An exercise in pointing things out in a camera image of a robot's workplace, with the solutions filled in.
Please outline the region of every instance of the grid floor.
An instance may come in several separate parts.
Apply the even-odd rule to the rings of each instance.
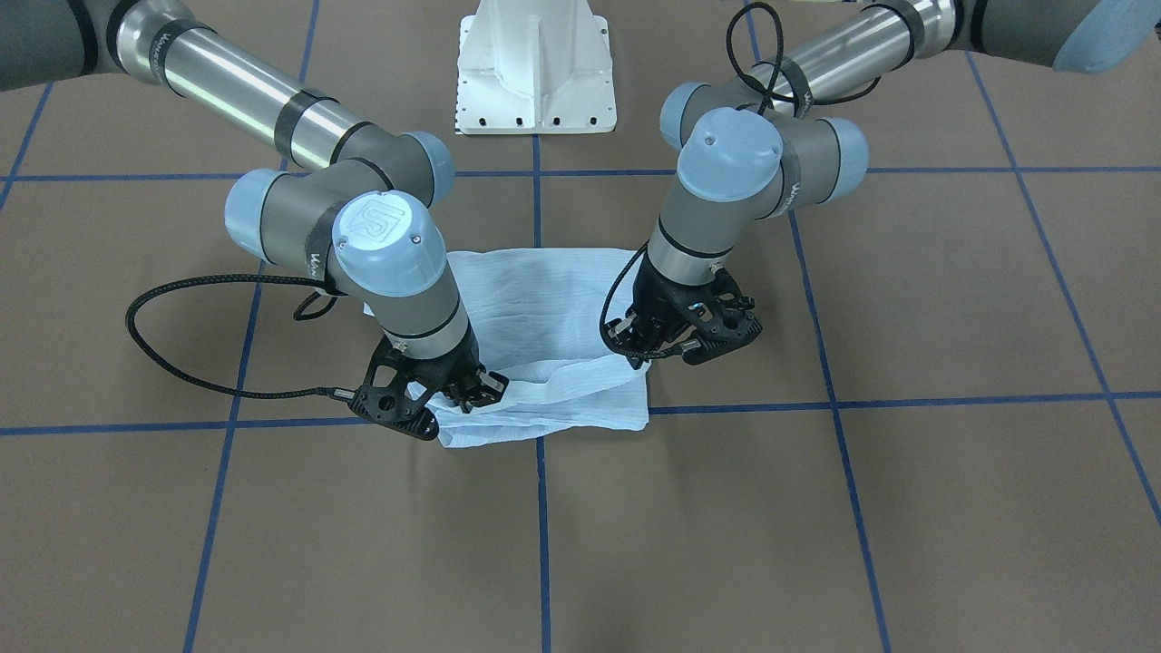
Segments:
[[[435,218],[490,251],[640,245],[676,162],[657,112],[728,77],[741,2],[592,0],[618,129],[531,138],[452,132],[475,2],[190,5],[442,138]],[[857,10],[778,8],[788,46]],[[277,157],[124,77],[0,94],[0,650],[1161,650],[1159,70],[1156,43],[1091,78],[949,52],[829,108],[874,167],[751,228],[747,353],[655,366],[644,432],[468,451],[153,367],[125,306],[253,271],[222,202]],[[189,292],[142,321],[238,387],[360,376],[375,325],[293,323],[297,299]]]

